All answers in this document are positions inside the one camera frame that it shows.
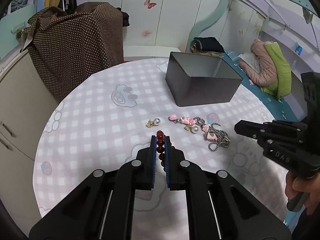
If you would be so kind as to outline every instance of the pearl earring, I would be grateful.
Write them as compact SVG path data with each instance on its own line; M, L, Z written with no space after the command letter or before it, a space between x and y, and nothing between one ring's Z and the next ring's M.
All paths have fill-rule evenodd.
M151 119L146 124L146 127L151 128L152 126L158 126L161 123L161 120L159 118L155 118L153 121Z

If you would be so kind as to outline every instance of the human hand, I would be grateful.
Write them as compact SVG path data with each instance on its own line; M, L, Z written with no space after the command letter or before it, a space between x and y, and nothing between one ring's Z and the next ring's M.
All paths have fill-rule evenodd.
M284 193L289 199L293 199L298 192L310 193L304 206L307 208L307 215L312 215L320 202L320 174L318 173L310 180L304 180L296 177L291 171L288 171L285 182Z

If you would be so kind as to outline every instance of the pink checkered tablecloth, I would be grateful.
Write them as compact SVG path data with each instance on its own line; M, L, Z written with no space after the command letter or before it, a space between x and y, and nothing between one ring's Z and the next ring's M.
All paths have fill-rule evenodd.
M286 213L286 170L262 156L255 140L237 135L241 119L263 123L273 116L263 103L240 86L229 103L178 107L165 82L168 59L127 62L89 77L52 113L39 141L33 187L41 216L95 169L112 171L148 147L162 130L187 160L203 170L227 170L281 220ZM208 149L203 132L168 121L170 114L218 122L230 138L228 148ZM145 127L149 119L158 127ZM157 160L153 191L136 193L132 239L188 239L185 192L169 191Z

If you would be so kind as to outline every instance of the silver ball chain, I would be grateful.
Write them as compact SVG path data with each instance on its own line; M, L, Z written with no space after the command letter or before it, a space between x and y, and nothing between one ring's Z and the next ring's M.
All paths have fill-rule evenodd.
M200 118L199 116L196 116L196 117L194 118L194 120L196 121L196 125L199 125L201 128L202 128L204 125L206 125L205 120L204 120L203 118ZM227 147L230 145L230 142L231 142L228 133L225 132L225 131L223 131L223 130L215 129L215 128L213 127L214 125L221 126L220 124L218 124L218 123L216 123L216 122L212 123L212 124L209 126L209 129L208 129L208 131L207 131L207 133L206 133L206 135L205 135L205 138L206 138L206 139L207 139L207 136L208 136L209 133L214 133L214 134L217 136L217 139L218 139L218 140L208 140L208 139L207 139L209 142L211 142L211 143L209 143L208 148L209 148L209 150L212 151L212 152L215 152L215 151L219 148L219 146L222 146L222 147L224 147L224 148L227 148ZM216 144L216 145L217 145L215 149L212 149L212 148L211 148L211 145L213 145L213 144Z

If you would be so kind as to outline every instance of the polka dot fabric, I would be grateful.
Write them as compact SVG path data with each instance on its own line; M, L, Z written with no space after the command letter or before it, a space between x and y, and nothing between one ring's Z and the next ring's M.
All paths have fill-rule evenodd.
M48 7L28 23L31 59L59 101L92 74L124 61L122 13L109 3L83 3L71 15Z

